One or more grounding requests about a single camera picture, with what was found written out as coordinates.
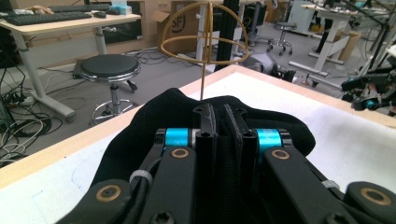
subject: keyboard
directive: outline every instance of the keyboard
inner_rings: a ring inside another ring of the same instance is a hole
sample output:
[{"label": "keyboard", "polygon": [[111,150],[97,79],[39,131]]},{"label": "keyboard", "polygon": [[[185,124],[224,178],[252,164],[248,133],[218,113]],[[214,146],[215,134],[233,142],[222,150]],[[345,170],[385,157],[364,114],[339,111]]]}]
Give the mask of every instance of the keyboard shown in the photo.
[{"label": "keyboard", "polygon": [[5,17],[5,20],[11,24],[22,26],[22,25],[40,24],[40,23],[48,23],[55,21],[73,21],[80,19],[88,19],[91,17],[92,17],[91,15],[88,15],[84,12],[61,12],[61,13],[45,14],[45,15],[10,16],[10,17]]},{"label": "keyboard", "polygon": [[94,4],[94,5],[77,5],[77,6],[52,6],[49,7],[53,12],[90,12],[96,11],[108,11],[110,9],[109,4]]}]

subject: stool base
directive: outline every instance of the stool base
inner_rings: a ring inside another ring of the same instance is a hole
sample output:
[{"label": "stool base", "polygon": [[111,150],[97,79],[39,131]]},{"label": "stool base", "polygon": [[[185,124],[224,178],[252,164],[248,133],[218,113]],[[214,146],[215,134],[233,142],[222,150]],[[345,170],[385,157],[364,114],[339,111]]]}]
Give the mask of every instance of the stool base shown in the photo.
[{"label": "stool base", "polygon": [[[113,119],[116,116],[134,107],[134,103],[130,100],[120,99],[120,103],[117,105],[117,107],[120,108],[120,112],[117,112],[117,108],[115,108],[113,101],[107,101],[105,103],[102,103],[93,111],[90,125],[99,124],[106,120]],[[101,108],[103,108],[104,110],[101,112],[101,114],[98,114]]]}]

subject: zip tie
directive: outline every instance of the zip tie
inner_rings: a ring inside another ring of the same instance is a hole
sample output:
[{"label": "zip tie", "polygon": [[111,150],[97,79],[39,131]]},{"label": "zip tie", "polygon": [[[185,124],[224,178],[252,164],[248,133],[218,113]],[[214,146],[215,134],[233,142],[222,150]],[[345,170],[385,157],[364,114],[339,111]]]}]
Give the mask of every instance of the zip tie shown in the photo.
[{"label": "zip tie", "polygon": [[133,180],[136,176],[145,177],[145,178],[148,180],[148,185],[151,186],[151,183],[152,183],[152,175],[151,175],[150,172],[145,171],[145,170],[135,170],[135,171],[131,174],[131,177],[129,177],[129,183],[131,183],[132,180]]},{"label": "zip tie", "polygon": [[322,183],[322,185],[324,185],[324,187],[325,187],[326,189],[329,189],[329,188],[337,188],[337,189],[340,189],[340,186],[338,186],[338,184],[335,183],[335,181],[333,181],[333,180],[324,180],[324,181],[322,181],[321,183]]}]

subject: white cabinet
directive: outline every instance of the white cabinet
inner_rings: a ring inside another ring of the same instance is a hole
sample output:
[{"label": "white cabinet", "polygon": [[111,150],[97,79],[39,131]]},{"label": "white cabinet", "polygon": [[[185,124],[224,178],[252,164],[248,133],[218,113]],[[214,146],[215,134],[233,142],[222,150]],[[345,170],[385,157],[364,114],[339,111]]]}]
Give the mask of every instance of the white cabinet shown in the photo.
[{"label": "white cabinet", "polygon": [[308,10],[301,5],[313,5],[309,1],[294,1],[288,22],[296,23],[297,28],[293,30],[293,32],[296,33],[302,33],[302,34],[312,34],[308,32],[309,29],[309,24],[312,21],[312,16],[314,15],[313,10]]}]

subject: white table surface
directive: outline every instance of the white table surface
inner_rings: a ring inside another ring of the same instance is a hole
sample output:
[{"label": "white table surface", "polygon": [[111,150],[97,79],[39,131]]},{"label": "white table surface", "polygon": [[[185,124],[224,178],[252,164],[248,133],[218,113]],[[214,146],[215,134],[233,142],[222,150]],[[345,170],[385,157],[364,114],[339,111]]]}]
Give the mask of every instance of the white table surface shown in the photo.
[{"label": "white table surface", "polygon": [[[307,158],[341,191],[365,180],[396,192],[396,130],[239,73],[205,88],[205,98],[219,95],[305,122],[317,141]],[[198,91],[190,95],[199,96]],[[69,212],[87,191],[115,135],[0,189],[0,223],[53,223]]]}]

